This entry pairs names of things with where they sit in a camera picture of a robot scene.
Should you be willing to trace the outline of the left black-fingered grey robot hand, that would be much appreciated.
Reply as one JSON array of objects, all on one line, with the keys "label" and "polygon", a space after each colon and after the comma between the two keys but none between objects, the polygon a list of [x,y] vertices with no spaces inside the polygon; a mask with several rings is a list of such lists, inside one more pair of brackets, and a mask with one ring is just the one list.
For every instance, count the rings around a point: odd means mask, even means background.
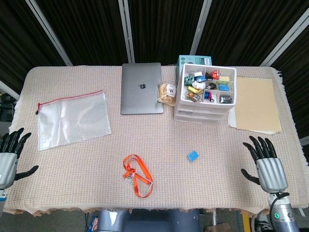
[{"label": "left black-fingered grey robot hand", "polygon": [[17,165],[24,148],[24,144],[31,136],[31,132],[23,135],[24,128],[6,133],[0,138],[0,189],[8,189],[14,181],[34,174],[39,166],[35,165],[26,172],[17,173]]}]

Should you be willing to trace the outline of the right black-fingered grey robot hand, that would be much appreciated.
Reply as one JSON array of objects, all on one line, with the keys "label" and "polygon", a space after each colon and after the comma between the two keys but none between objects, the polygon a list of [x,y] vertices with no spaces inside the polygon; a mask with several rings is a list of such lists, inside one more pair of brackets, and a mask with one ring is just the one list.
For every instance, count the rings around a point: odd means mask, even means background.
[{"label": "right black-fingered grey robot hand", "polygon": [[267,193],[284,192],[288,188],[288,182],[281,160],[273,143],[268,138],[249,137],[253,144],[244,142],[254,160],[258,176],[250,175],[245,169],[241,169],[242,175],[249,181],[260,185]]}]

